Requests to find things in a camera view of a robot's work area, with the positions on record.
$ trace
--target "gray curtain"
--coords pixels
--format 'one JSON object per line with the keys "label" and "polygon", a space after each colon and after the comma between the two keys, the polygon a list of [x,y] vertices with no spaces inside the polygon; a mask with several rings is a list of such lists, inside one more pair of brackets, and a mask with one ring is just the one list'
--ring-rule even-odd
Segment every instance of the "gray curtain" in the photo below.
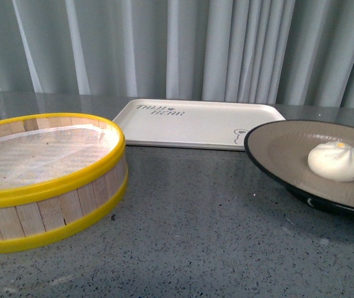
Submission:
{"label": "gray curtain", "polygon": [[0,91],[354,107],[354,0],[0,0]]}

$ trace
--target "serving tray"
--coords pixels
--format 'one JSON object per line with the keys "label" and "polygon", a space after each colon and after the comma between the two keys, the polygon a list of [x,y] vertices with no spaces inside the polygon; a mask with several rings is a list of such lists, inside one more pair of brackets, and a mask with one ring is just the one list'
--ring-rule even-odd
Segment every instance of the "serving tray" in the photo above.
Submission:
{"label": "serving tray", "polygon": [[261,104],[135,99],[113,121],[127,145],[242,151],[248,131],[277,120],[285,118]]}

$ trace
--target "speckled countertop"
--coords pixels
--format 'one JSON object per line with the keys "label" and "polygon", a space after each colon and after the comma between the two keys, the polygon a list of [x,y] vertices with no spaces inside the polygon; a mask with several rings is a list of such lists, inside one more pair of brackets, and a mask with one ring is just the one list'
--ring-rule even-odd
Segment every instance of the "speckled countertop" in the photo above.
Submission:
{"label": "speckled countertop", "polygon": [[[129,100],[0,93],[0,119],[113,119]],[[354,126],[354,109],[275,107]],[[126,158],[128,190],[108,216],[0,255],[0,297],[354,297],[354,216],[310,208],[242,152],[128,147]]]}

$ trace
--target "dark plate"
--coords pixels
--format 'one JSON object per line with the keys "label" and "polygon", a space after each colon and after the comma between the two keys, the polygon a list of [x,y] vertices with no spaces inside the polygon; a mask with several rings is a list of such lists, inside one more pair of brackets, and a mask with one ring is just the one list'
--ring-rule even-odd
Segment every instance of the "dark plate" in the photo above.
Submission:
{"label": "dark plate", "polygon": [[335,182],[314,174],[308,154],[318,144],[338,141],[354,147],[354,127],[286,120],[252,129],[244,140],[249,158],[312,207],[354,213],[354,181]]}

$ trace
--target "bamboo steamer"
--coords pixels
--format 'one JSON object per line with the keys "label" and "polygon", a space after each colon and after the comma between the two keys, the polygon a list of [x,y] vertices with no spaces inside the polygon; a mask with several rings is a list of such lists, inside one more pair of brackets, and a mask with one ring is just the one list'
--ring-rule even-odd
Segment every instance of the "bamboo steamer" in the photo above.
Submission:
{"label": "bamboo steamer", "polygon": [[128,177],[125,138],[112,121],[72,113],[0,121],[0,138],[69,128],[63,133],[70,135],[77,131],[75,127],[85,125],[113,139],[114,145],[109,152],[105,149],[103,157],[54,179],[0,188],[0,253],[54,243],[91,226],[117,205],[126,191]]}

